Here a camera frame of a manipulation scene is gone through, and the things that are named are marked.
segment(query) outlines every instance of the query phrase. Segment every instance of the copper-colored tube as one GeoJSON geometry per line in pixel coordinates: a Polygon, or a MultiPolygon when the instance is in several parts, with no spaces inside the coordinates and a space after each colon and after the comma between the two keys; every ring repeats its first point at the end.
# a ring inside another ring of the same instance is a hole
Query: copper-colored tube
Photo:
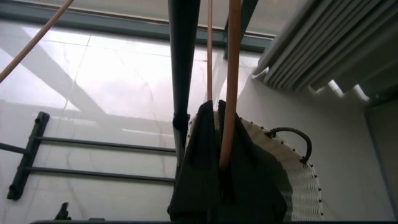
{"type": "Polygon", "coordinates": [[[207,100],[213,99],[212,54],[213,54],[213,0],[208,0],[207,10],[207,100]]]}
{"type": "Polygon", "coordinates": [[[61,15],[68,9],[74,0],[66,0],[63,6],[55,13],[55,15],[43,26],[41,30],[33,37],[33,39],[19,52],[19,54],[12,60],[10,64],[0,73],[0,83],[7,78],[14,68],[24,59],[24,57],[36,46],[36,44],[43,38],[61,15]]]}
{"type": "Polygon", "coordinates": [[[241,0],[229,0],[228,77],[223,141],[219,167],[225,169],[231,157],[235,129],[236,100],[238,96],[239,47],[241,45],[241,0]]]}

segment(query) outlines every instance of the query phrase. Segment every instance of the brown rod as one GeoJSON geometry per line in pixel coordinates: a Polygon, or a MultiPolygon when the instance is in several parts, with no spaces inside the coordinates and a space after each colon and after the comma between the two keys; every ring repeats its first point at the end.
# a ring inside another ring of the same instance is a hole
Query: brown rod
{"type": "Polygon", "coordinates": [[[238,96],[239,47],[241,43],[241,0],[229,0],[228,77],[223,141],[219,167],[225,169],[231,156],[238,96]]]}
{"type": "Polygon", "coordinates": [[[66,0],[65,4],[55,13],[55,15],[38,31],[35,37],[19,52],[19,54],[12,60],[10,64],[0,73],[0,83],[7,78],[7,76],[13,71],[14,68],[24,59],[24,57],[36,46],[36,44],[43,38],[43,36],[49,31],[49,29],[55,24],[55,22],[61,17],[61,15],[68,9],[70,4],[74,0],[66,0]]]}
{"type": "Polygon", "coordinates": [[[212,54],[213,54],[213,0],[208,0],[207,11],[207,100],[213,99],[212,54]]]}

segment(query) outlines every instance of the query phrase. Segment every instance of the glossy floor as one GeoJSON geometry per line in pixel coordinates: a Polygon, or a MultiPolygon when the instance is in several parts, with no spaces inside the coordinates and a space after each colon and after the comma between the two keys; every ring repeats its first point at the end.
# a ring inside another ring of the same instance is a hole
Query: glossy floor
{"type": "MultiPolygon", "coordinates": [[[[39,26],[0,21],[0,69],[39,26]]],[[[213,52],[213,100],[225,99],[226,62],[213,52]]],[[[288,126],[313,141],[325,219],[393,219],[363,118],[366,100],[332,88],[282,93],[249,75],[259,55],[242,52],[238,113],[267,128],[288,126]]],[[[206,99],[206,49],[197,47],[188,112],[206,99]]],[[[46,136],[174,147],[170,45],[156,40],[53,28],[0,84],[0,142],[24,147],[39,111],[46,136]]],[[[304,142],[283,134],[304,153],[304,142]]],[[[168,220],[172,186],[32,175],[22,198],[6,200],[21,156],[0,151],[1,223],[53,219],[70,202],[73,219],[168,220]]],[[[175,156],[42,145],[35,166],[173,177],[175,156]]]]}

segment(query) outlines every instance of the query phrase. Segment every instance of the curtain fold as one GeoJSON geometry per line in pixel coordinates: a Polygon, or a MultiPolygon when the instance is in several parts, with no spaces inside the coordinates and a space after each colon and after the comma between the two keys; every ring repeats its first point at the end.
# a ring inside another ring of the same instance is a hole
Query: curtain fold
{"type": "Polygon", "coordinates": [[[393,91],[376,79],[393,77],[397,52],[398,1],[307,1],[252,74],[281,90],[317,90],[334,80],[343,92],[360,84],[375,95],[393,91]]]}

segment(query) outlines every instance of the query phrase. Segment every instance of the white wicker basket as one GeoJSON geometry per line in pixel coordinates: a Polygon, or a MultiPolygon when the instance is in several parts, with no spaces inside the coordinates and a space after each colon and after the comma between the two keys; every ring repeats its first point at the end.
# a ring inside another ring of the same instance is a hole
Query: white wicker basket
{"type": "MultiPolygon", "coordinates": [[[[187,143],[195,119],[196,116],[189,122],[187,143]]],[[[266,135],[269,130],[245,119],[241,121],[253,143],[272,154],[287,174],[287,181],[280,180],[277,175],[273,176],[287,203],[284,221],[323,221],[321,188],[313,165],[310,162],[301,163],[302,156],[288,147],[278,136],[269,138],[266,135]]]]}

